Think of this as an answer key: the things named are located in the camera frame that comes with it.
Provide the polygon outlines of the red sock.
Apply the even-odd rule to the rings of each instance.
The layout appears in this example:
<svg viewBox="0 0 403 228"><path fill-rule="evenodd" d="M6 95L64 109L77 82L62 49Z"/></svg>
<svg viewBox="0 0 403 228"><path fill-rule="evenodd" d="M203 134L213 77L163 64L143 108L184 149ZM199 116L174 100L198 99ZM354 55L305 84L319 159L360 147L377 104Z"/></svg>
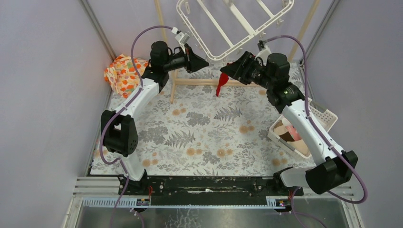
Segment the red sock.
<svg viewBox="0 0 403 228"><path fill-rule="evenodd" d="M229 81L229 76L225 73L221 73L219 80L218 80L218 84L217 84L217 88L216 88L216 96L218 97L220 95L220 91L221 88L227 84L227 82Z"/></svg>

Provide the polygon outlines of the white clip sock hanger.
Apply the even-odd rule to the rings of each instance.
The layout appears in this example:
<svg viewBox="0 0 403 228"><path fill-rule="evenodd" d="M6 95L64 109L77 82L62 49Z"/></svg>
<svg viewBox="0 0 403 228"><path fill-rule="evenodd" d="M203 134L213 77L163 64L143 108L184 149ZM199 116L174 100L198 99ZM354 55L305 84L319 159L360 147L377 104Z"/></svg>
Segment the white clip sock hanger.
<svg viewBox="0 0 403 228"><path fill-rule="evenodd" d="M209 60L240 54L266 37L294 7L293 0L179 0L185 32Z"/></svg>

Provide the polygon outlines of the white perforated plastic basket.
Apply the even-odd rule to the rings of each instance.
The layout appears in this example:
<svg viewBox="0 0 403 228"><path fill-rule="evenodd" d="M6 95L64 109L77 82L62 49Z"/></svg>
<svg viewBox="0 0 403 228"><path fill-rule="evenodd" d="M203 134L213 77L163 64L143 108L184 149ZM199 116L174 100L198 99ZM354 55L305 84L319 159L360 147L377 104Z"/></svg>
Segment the white perforated plastic basket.
<svg viewBox="0 0 403 228"><path fill-rule="evenodd" d="M309 106L311 109L311 113L316 117L316 119L320 122L322 127L329 132L329 130L333 127L333 125L336 123L338 120L338 117L336 114L333 112L329 111L328 109L323 108L320 106L318 103L314 102L311 98L308 99L309 101ZM269 128L268 132L268 138L271 139L275 144L280 146L285 152L287 152L289 155L295 157L295 158L301 158L301 159L309 159L312 157L310 155L309 157L306 157L302 154L299 153L298 150L295 150L292 146L287 144L283 139L281 139L278 135L274 134L273 129L274 125L278 121L282 121L284 119L284 116L280 116L274 124Z"/></svg>

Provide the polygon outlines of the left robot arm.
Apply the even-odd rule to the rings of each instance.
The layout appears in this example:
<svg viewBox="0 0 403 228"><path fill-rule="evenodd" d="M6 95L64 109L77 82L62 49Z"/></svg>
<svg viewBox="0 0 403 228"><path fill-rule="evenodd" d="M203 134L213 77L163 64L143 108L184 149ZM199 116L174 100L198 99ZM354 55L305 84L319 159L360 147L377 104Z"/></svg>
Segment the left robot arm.
<svg viewBox="0 0 403 228"><path fill-rule="evenodd" d="M139 143L135 122L140 113L163 90L171 71L183 68L194 73L207 66L209 63L188 44L170 49L164 41L156 41L151 45L149 64L140 76L140 85L116 109L103 111L99 153L105 164L121 165L120 194L142 195L152 191L147 172L135 152Z"/></svg>

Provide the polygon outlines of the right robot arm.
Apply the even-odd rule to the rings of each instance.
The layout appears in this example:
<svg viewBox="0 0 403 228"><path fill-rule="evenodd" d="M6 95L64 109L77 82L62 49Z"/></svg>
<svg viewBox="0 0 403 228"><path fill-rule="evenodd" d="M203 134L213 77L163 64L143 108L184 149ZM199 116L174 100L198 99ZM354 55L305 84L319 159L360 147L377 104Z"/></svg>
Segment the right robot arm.
<svg viewBox="0 0 403 228"><path fill-rule="evenodd" d="M358 162L354 151L346 152L311 113L300 89L289 81L290 63L281 53L269 54L266 64L246 51L220 71L242 84L266 89L268 101L296 129L315 162L312 168L287 168L275 174L273 191L286 195L291 187L309 187L322 194L351 180Z"/></svg>

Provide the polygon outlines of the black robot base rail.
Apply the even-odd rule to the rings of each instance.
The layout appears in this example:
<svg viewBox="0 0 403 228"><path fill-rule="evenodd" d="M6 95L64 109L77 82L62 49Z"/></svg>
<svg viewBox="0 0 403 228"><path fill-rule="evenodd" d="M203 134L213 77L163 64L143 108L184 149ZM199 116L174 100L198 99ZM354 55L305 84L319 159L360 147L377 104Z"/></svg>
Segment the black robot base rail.
<svg viewBox="0 0 403 228"><path fill-rule="evenodd" d="M190 194L218 196L270 196L291 198L295 188L285 187L279 177L231 176L148 176L128 180L119 176L118 192L127 196L185 196Z"/></svg>

